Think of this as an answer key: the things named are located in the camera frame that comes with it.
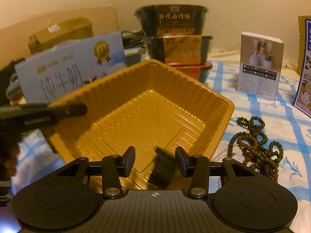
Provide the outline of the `golden plastic tray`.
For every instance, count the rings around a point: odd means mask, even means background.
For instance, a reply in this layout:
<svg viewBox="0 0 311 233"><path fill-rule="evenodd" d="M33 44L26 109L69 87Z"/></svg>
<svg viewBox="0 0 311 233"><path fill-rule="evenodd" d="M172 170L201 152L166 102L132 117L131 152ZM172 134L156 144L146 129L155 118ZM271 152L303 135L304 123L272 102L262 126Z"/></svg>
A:
<svg viewBox="0 0 311 233"><path fill-rule="evenodd" d="M123 189L149 189L156 148L211 157L232 117L231 100L154 59L98 79L56 100L83 103L87 113L43 129L52 148L69 163L100 161L133 146L135 164Z"/></svg>

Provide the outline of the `light blue milk carton box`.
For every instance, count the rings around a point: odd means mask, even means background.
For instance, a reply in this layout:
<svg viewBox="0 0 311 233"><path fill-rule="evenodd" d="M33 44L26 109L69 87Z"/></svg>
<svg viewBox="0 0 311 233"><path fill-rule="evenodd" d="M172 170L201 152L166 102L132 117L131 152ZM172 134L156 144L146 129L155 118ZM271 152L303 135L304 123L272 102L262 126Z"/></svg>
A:
<svg viewBox="0 0 311 233"><path fill-rule="evenodd" d="M126 68L120 32L64 42L15 65L27 103L50 103Z"/></svg>

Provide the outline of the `bottom red-label rice bowl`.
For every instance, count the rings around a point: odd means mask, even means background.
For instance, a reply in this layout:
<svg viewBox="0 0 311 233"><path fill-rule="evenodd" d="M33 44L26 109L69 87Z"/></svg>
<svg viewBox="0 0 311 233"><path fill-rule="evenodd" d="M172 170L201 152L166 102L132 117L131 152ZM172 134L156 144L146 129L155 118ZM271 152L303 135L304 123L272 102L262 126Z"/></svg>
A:
<svg viewBox="0 0 311 233"><path fill-rule="evenodd" d="M171 67L205 84L213 64L207 61L202 65L171 65Z"/></svg>

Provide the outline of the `blue checked bed sheet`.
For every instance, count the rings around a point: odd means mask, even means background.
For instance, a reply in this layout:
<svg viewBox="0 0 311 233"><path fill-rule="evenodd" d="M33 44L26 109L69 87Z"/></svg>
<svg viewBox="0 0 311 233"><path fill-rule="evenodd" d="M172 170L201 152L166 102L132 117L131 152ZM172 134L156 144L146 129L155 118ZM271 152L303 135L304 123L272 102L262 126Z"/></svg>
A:
<svg viewBox="0 0 311 233"><path fill-rule="evenodd" d="M222 159L232 136L242 131L236 124L237 117L261 117L266 124L264 133L269 139L267 144L278 141L284 149L278 183L288 188L298 201L298 212L290 228L294 232L310 232L310 118L292 105L300 77L294 71L294 63L283 61L278 93L272 102L236 91L239 51L212 53L209 59L213 68L206 85L235 104L231 121L212 160ZM52 152L41 131L24 136L19 145L21 151L17 176L13 178L14 193L64 165L63 160ZM1 207L1 232L19 231L12 207Z"/></svg>

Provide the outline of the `brown cardboard box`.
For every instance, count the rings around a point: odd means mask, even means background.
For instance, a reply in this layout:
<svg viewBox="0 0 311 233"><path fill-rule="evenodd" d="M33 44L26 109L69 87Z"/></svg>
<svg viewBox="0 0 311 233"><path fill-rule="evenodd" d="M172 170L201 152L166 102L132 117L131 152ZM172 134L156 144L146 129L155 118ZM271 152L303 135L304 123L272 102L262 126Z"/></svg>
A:
<svg viewBox="0 0 311 233"><path fill-rule="evenodd" d="M91 36L93 36L91 21L85 17L77 17L55 23L32 34L28 42L28 48L31 54L35 54L67 40L83 39Z"/></svg>

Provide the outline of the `middle orange-label rice bowl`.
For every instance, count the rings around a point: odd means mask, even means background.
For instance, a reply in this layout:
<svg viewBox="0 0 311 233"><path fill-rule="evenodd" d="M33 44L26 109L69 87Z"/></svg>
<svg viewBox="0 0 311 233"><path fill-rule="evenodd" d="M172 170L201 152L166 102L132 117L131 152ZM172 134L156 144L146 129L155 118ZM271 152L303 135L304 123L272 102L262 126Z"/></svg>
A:
<svg viewBox="0 0 311 233"><path fill-rule="evenodd" d="M203 65L207 61L212 36L172 35L144 37L151 59L167 65Z"/></svg>

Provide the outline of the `dark blue milk carton box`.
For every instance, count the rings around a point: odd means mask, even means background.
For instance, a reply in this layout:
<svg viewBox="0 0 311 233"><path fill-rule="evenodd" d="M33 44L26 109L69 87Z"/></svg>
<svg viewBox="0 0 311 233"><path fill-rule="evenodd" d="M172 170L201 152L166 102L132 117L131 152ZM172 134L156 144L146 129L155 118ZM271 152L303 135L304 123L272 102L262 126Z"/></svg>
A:
<svg viewBox="0 0 311 233"><path fill-rule="evenodd" d="M297 73L300 75L293 106L310 117L310 16L299 16L299 56Z"/></svg>

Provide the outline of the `small white humidifier box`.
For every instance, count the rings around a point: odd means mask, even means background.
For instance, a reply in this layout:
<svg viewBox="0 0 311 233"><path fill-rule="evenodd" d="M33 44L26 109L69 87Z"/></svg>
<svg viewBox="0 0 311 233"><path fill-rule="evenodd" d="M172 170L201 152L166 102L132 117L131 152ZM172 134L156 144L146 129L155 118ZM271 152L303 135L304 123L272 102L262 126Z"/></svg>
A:
<svg viewBox="0 0 311 233"><path fill-rule="evenodd" d="M281 39L242 32L237 90L274 101L284 54Z"/></svg>

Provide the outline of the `top black rice bowl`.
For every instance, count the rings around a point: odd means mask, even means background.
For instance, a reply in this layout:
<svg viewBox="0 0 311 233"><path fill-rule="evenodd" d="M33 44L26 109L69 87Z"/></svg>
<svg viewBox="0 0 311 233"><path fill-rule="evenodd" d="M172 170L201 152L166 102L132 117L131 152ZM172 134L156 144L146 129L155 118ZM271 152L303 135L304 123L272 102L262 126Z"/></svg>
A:
<svg viewBox="0 0 311 233"><path fill-rule="evenodd" d="M147 37L201 35L208 12L201 5L161 4L140 7L135 17Z"/></svg>

